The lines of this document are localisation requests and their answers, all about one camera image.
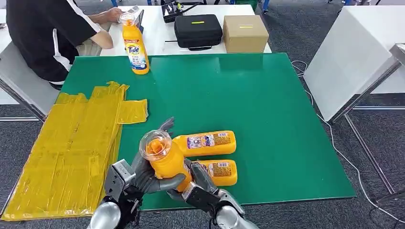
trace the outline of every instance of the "tide logo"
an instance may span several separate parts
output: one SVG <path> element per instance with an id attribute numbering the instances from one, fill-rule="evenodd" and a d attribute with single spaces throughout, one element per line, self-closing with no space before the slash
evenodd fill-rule
<path id="1" fill-rule="evenodd" d="M 129 52 L 129 54 L 137 55 L 139 53 L 139 46 L 129 45 L 128 52 Z"/>

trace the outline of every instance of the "white table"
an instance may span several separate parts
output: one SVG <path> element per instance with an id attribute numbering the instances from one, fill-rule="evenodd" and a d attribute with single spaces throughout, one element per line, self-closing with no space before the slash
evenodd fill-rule
<path id="1" fill-rule="evenodd" d="M 0 23 L 6 22 L 6 10 L 0 10 Z M 6 49 L 11 43 L 8 28 L 0 30 L 0 53 Z M 0 88 L 0 105 L 1 104 L 18 104 L 13 98 L 9 96 L 4 90 Z"/>
<path id="2" fill-rule="evenodd" d="M 389 52 L 405 42 L 405 6 L 345 6 L 305 72 L 325 120 L 373 84 L 394 62 Z M 400 67 L 372 93 L 404 93 Z"/>
<path id="3" fill-rule="evenodd" d="M 6 22 L 6 10 L 0 10 L 0 22 Z M 8 27 L 0 30 L 0 102 L 29 109 L 37 117 L 47 115 L 59 92 L 40 79 L 26 64 L 11 41 Z"/>
<path id="4" fill-rule="evenodd" d="M 123 11 L 127 11 L 132 6 L 120 6 Z M 221 42 L 219 45 L 213 46 L 211 49 L 203 51 L 189 51 L 188 49 L 180 48 L 174 34 L 174 22 L 165 23 L 160 6 L 139 6 L 141 10 L 145 10 L 142 20 L 144 27 L 143 40 L 146 46 L 148 55 L 178 55 L 178 54 L 214 54 L 226 53 L 225 45 Z M 250 5 L 201 5 L 196 6 L 184 15 L 197 14 L 215 14 L 221 27 L 224 24 L 225 15 L 254 15 Z M 126 56 L 124 50 L 124 41 L 122 39 L 122 25 L 113 23 L 109 33 L 114 42 L 114 48 L 103 49 L 100 56 Z M 264 52 L 271 52 L 267 44 Z"/>

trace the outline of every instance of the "orange bottle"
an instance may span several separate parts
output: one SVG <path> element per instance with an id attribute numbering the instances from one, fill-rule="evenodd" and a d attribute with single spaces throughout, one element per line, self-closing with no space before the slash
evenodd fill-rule
<path id="1" fill-rule="evenodd" d="M 197 162 L 205 166 L 216 186 L 231 186 L 238 181 L 236 163 L 233 160 L 198 160 Z"/>
<path id="2" fill-rule="evenodd" d="M 179 192 L 184 191 L 192 181 L 190 171 L 184 163 L 183 153 L 166 131 L 152 130 L 146 133 L 140 140 L 139 151 L 143 158 L 150 162 L 157 178 L 171 178 L 179 173 L 186 176 L 177 187 Z"/>
<path id="3" fill-rule="evenodd" d="M 143 43 L 142 33 L 135 26 L 135 17 L 132 13 L 123 13 L 120 16 L 123 22 L 122 37 L 124 38 L 125 49 L 131 63 L 132 71 L 135 74 L 146 74 L 149 72 L 149 59 Z"/>
<path id="4" fill-rule="evenodd" d="M 223 130 L 194 135 L 180 135 L 173 139 L 185 157 L 231 154 L 236 150 L 233 131 Z"/>

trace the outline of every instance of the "green table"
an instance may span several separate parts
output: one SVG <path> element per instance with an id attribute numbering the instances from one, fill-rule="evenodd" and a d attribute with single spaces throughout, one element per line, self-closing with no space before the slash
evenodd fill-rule
<path id="1" fill-rule="evenodd" d="M 148 99 L 147 122 L 124 125 L 118 159 L 132 162 L 141 137 L 168 117 L 174 135 L 233 130 L 237 149 L 200 159 L 236 161 L 226 187 L 241 204 L 350 198 L 356 194 L 285 53 L 149 57 L 135 75 L 125 56 L 78 57 L 62 92 L 130 85 L 127 100 Z M 188 207 L 166 193 L 145 196 L 143 209 Z"/>

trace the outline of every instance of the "bottle cap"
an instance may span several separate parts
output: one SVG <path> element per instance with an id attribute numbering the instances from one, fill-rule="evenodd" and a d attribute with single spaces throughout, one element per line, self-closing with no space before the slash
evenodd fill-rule
<path id="1" fill-rule="evenodd" d="M 163 130 L 152 130 L 140 140 L 139 152 L 148 161 L 164 158 L 170 151 L 171 137 Z"/>
<path id="2" fill-rule="evenodd" d="M 134 25 L 135 15 L 133 15 L 132 13 L 125 12 L 121 14 L 121 16 L 119 17 L 119 22 L 124 25 Z"/>

